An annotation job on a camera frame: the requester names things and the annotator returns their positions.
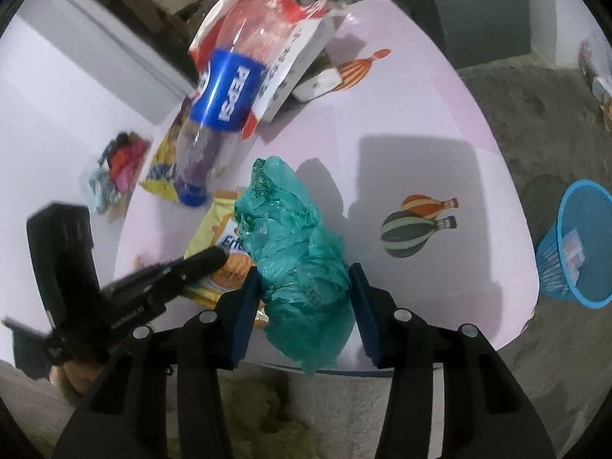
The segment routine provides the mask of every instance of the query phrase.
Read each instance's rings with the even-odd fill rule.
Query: gray box
[[[455,68],[531,51],[529,0],[399,0]]]

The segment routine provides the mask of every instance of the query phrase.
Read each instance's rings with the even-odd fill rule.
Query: pink table
[[[456,329],[475,323],[499,349],[531,317],[539,284],[525,217],[497,143],[457,73],[390,0],[366,0],[350,11],[327,47],[333,61],[366,59],[384,49],[391,53],[373,61],[353,87],[260,127],[218,186],[245,187],[256,158],[282,157],[310,191],[326,225],[344,236],[347,261],[361,262],[372,285],[389,290],[398,306],[431,324]],[[351,70],[357,78],[359,68]],[[157,143],[173,115],[160,126]],[[405,215],[396,214],[381,229],[411,196],[405,208],[437,212],[435,204],[418,195],[450,200],[451,208],[436,219],[448,225],[452,220],[447,218],[454,216],[457,227],[436,231],[424,241],[408,221],[397,220]],[[137,189],[115,276],[131,272],[137,254],[148,262],[180,257],[204,212]],[[392,245],[392,253],[418,249],[412,256],[385,252],[381,233],[399,228],[405,242]],[[181,326],[199,309],[177,299],[153,325]],[[247,360],[295,366],[257,329]],[[335,369],[373,369],[356,328]]]

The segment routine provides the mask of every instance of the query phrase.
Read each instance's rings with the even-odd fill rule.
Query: green plastic bag
[[[306,373],[333,367],[354,324],[342,238],[279,157],[255,161],[235,219],[263,277],[268,340]]]

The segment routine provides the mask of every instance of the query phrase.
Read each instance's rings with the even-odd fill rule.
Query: blue bottle cap
[[[200,207],[206,202],[206,190],[195,185],[184,184],[176,188],[179,202],[188,207]]]

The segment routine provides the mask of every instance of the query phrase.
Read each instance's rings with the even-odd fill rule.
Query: yellow snack bag
[[[181,132],[182,125],[187,120],[192,99],[186,97],[174,122],[166,136],[161,141],[151,164],[147,176],[140,185],[149,193],[159,195],[166,200],[178,201],[174,180],[176,178],[176,140]]]
[[[222,294],[238,290],[253,265],[251,257],[238,242],[238,226],[234,221],[234,203],[238,197],[239,194],[235,191],[215,192],[210,210],[202,219],[185,252],[185,258],[188,258],[212,245],[229,250],[225,266],[190,285],[184,292],[186,296],[208,308],[214,308]],[[265,323],[267,316],[260,304],[255,325],[261,327]]]

